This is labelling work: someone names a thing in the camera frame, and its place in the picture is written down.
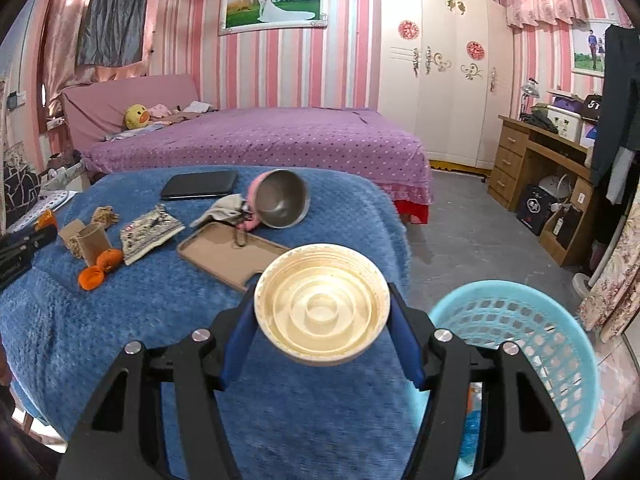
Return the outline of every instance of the bed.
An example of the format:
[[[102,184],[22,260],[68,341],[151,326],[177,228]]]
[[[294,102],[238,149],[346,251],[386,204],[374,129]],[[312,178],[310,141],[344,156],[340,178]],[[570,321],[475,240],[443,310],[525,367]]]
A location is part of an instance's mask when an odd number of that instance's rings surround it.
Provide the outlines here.
[[[108,175],[76,196],[58,222],[88,222],[97,206],[111,205],[120,222],[107,236],[119,247],[118,230],[156,204],[169,178],[207,169]],[[234,189],[246,192],[262,170],[238,167]],[[308,215],[291,228],[261,226],[256,233],[287,247],[328,242],[357,250],[408,299],[411,254],[384,194],[350,174],[295,171],[312,197]],[[209,203],[186,200],[166,208],[188,224]],[[362,215],[357,224],[354,210]],[[40,412],[64,438],[125,343],[139,339],[149,348],[174,343],[238,304],[241,294],[178,257],[176,245],[190,233],[188,228],[118,269],[91,292],[76,283],[84,262],[57,240],[38,251],[33,269],[0,294],[0,333],[17,390],[24,392],[20,396],[30,412]],[[387,330],[356,360],[326,368],[290,361],[258,331],[241,377],[217,398],[245,479],[396,479],[420,427],[424,395],[405,380]],[[171,470],[186,478],[172,388],[164,388],[162,396]]]
[[[114,80],[62,92],[72,142],[90,171],[197,164],[337,170],[372,181],[401,215],[413,223],[427,223],[431,170],[420,141],[365,108],[224,110],[103,142],[122,130],[124,111],[132,104],[174,108],[197,99],[189,75]]]

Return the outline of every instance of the wedding photo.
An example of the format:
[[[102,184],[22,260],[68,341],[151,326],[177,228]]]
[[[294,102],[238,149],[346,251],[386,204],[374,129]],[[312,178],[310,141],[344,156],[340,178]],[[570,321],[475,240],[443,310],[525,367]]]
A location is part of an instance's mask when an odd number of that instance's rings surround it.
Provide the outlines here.
[[[324,0],[222,0],[220,33],[326,26]]]

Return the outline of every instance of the white wardrobe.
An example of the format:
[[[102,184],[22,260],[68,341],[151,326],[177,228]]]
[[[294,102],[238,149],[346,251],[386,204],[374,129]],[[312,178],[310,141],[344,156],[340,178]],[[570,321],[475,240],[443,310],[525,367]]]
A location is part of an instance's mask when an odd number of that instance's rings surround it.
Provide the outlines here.
[[[378,111],[415,134],[430,160],[491,169],[512,79],[503,6],[382,0]]]

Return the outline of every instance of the polka dot bedspread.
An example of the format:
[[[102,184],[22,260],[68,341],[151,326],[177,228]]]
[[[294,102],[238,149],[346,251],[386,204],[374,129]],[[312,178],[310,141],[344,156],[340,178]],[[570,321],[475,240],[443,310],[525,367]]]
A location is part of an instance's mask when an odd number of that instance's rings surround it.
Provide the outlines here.
[[[224,110],[83,153],[104,173],[233,164],[323,168],[362,176],[393,201],[432,202],[420,140],[366,109]]]

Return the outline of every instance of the yellow duck plush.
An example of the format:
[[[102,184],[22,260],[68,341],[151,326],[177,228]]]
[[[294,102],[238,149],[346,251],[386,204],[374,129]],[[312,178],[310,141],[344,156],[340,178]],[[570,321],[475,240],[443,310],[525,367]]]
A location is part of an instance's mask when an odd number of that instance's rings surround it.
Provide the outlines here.
[[[129,130],[135,130],[136,128],[147,126],[150,118],[151,115],[143,105],[133,105],[129,107],[129,110],[124,115],[124,123]]]

